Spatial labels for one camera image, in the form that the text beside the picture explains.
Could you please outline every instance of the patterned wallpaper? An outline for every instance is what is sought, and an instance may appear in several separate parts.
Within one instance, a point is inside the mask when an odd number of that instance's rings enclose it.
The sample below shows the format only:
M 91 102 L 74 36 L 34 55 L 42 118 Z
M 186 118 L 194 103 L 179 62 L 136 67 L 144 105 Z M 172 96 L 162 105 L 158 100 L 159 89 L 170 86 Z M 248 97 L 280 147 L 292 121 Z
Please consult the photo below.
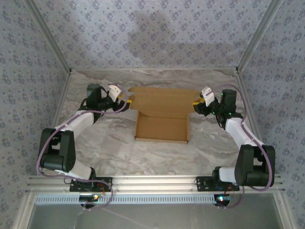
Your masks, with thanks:
M 270 0 L 35 0 L 71 68 L 236 66 Z
M 276 149 L 300 228 L 305 228 L 305 2 L 284 0 L 243 77 L 264 141 Z
M 65 74 L 21 0 L 0 1 L 0 228 L 11 228 L 24 175 L 35 174 Z

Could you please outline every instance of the cardboard box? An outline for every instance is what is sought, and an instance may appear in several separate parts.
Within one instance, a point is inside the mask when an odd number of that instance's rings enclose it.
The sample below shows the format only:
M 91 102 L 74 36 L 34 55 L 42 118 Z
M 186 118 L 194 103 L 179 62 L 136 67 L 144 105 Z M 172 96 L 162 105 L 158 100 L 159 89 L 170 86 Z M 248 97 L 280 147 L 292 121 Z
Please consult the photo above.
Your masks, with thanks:
M 130 108 L 138 110 L 135 140 L 187 144 L 189 113 L 200 92 L 191 89 L 133 87 Z

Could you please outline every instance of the floor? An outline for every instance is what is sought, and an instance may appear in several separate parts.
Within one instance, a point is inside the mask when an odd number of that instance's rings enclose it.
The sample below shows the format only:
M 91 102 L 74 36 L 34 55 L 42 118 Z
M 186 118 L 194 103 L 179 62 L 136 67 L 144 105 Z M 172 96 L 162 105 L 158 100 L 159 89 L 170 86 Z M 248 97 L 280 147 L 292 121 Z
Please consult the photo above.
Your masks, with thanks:
M 90 83 L 100 83 L 106 88 L 108 83 L 117 83 L 125 90 L 150 86 L 198 91 L 207 85 L 212 89 L 224 83 L 237 85 L 233 71 L 73 71 L 59 123 L 74 115 Z M 221 89 L 214 94 L 220 98 Z M 244 112 L 239 96 L 237 110 Z M 190 115 L 187 145 L 135 141 L 136 116 L 137 111 L 128 110 L 100 118 L 76 139 L 77 159 L 95 168 L 98 175 L 208 175 L 216 166 L 235 165 L 238 148 L 213 115 Z

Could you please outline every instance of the box flap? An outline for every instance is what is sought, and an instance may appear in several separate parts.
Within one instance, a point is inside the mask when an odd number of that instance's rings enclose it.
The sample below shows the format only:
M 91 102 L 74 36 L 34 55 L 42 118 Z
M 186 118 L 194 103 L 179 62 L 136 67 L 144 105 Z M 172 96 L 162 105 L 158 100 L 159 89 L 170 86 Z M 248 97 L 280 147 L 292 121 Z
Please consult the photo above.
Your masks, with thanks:
M 192 89 L 133 87 L 130 108 L 147 113 L 188 114 L 194 112 L 193 102 L 199 101 L 200 92 Z

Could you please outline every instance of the gray marble table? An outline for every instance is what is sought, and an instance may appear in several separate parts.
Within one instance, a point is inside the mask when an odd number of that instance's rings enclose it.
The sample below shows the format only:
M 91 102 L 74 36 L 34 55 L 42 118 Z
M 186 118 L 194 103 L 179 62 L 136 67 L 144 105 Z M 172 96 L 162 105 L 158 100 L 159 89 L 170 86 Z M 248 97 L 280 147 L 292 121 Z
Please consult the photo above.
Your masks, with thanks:
M 234 73 L 214 70 L 138 70 L 72 72 L 60 123 L 70 118 L 86 97 L 90 83 L 117 83 L 128 90 L 134 86 L 212 89 L 236 84 Z M 220 97 L 221 89 L 215 91 Z M 240 96 L 237 110 L 244 112 Z M 134 140 L 137 111 L 105 115 L 76 139 L 76 157 L 96 169 L 98 175 L 206 175 L 215 166 L 234 166 L 238 148 L 210 115 L 190 115 L 187 145 Z

